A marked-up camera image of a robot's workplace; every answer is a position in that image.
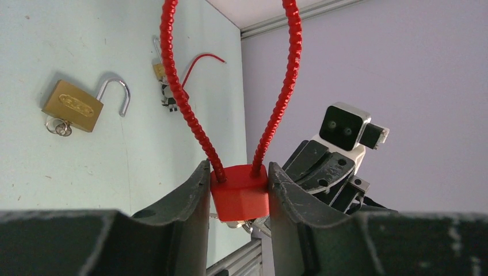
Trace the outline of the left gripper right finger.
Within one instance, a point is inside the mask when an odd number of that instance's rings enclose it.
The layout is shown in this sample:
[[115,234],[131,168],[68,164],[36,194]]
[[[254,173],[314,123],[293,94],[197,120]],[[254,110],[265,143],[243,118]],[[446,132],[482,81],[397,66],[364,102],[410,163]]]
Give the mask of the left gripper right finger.
[[487,215],[357,212],[324,204],[269,164],[276,275],[486,275]]

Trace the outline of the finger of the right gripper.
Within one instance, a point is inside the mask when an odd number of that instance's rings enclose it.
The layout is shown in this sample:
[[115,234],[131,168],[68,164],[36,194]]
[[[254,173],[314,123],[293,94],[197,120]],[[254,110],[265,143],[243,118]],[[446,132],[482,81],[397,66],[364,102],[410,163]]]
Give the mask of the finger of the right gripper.
[[267,237],[272,237],[269,217],[260,217],[253,220],[253,227],[259,229]]

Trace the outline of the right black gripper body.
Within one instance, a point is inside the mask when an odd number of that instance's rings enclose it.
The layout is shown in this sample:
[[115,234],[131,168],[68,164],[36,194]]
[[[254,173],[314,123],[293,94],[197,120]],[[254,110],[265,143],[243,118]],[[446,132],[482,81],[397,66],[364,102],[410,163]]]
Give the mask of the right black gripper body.
[[369,183],[356,176],[355,162],[315,140],[304,140],[283,165],[304,191],[342,213],[387,208],[365,194]]

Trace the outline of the small silver key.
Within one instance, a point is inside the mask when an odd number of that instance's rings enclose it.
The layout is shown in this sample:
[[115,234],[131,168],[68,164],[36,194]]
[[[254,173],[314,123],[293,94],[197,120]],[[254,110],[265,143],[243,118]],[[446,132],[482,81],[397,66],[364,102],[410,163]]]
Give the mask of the small silver key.
[[61,118],[49,118],[45,122],[45,128],[49,133],[61,137],[68,137],[73,132],[70,122]]
[[210,213],[209,217],[211,219],[215,219],[215,220],[217,220],[223,224],[226,224],[231,229],[242,228],[248,234],[252,234],[252,232],[253,232],[254,219],[243,220],[243,221],[222,221],[216,213]]

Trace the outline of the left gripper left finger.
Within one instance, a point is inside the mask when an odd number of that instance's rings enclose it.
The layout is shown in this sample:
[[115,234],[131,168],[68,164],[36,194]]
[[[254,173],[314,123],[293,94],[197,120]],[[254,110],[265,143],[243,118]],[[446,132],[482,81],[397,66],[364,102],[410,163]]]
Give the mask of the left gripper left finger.
[[132,216],[115,209],[1,213],[2,275],[204,275],[210,164]]

